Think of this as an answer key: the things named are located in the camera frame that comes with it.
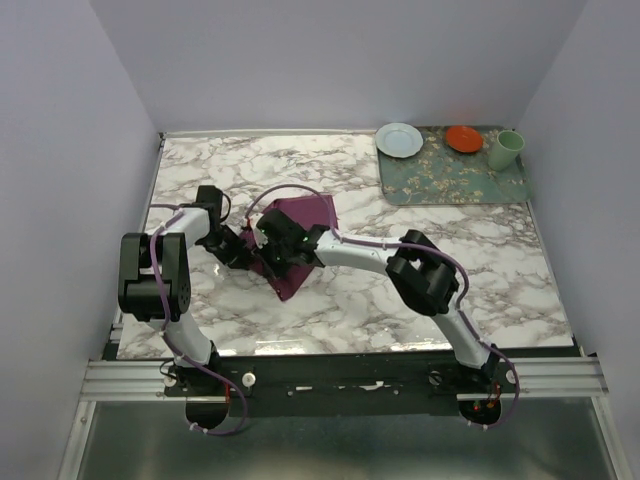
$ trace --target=glass panel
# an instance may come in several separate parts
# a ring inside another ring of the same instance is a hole
[[[461,418],[264,418],[189,432],[179,403],[101,404],[81,479],[584,479],[612,474],[591,401],[523,400],[482,432]]]

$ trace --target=screw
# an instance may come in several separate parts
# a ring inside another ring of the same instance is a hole
[[[253,387],[256,383],[256,376],[253,372],[247,372],[242,376],[242,384],[247,387]]]

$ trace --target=white plate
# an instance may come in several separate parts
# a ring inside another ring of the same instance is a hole
[[[415,155],[423,143],[420,132],[406,123],[389,123],[376,132],[376,146],[390,157]]]

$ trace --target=metal frame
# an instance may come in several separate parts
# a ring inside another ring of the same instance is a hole
[[[515,358],[523,398],[604,397],[607,385],[597,358]],[[90,362],[80,393],[81,402],[186,401],[188,397],[167,397],[160,361]],[[486,394],[458,395],[473,400]],[[512,398],[505,393],[503,398]],[[209,401],[224,402],[224,396]]]
[[[514,358],[523,398],[591,398],[614,471],[619,479],[632,479],[631,470],[613,422],[608,389],[595,357]],[[60,469],[59,480],[76,479],[80,473],[95,407],[98,402],[186,402],[225,398],[167,397],[161,361],[95,361],[87,367],[71,435]],[[458,395],[459,400],[479,398]]]

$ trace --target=purple cloth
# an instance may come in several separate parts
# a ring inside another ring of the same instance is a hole
[[[331,215],[335,219],[336,209],[333,205],[331,195],[323,195],[322,197],[327,201],[327,203],[329,203]],[[327,206],[322,199],[316,195],[296,198],[280,198],[271,203],[262,212],[268,212],[274,208],[286,213],[291,220],[299,223],[305,229],[309,229],[314,225],[329,226],[329,212],[327,211]],[[253,232],[251,231],[242,232],[240,234],[240,238],[247,241],[249,248],[253,248],[256,244],[255,239],[253,238]],[[301,267],[294,265],[284,278],[269,280],[269,284],[276,291],[278,298],[284,302],[293,297],[307,279],[313,268],[314,267]],[[257,261],[251,266],[251,270],[262,275],[262,263]]]

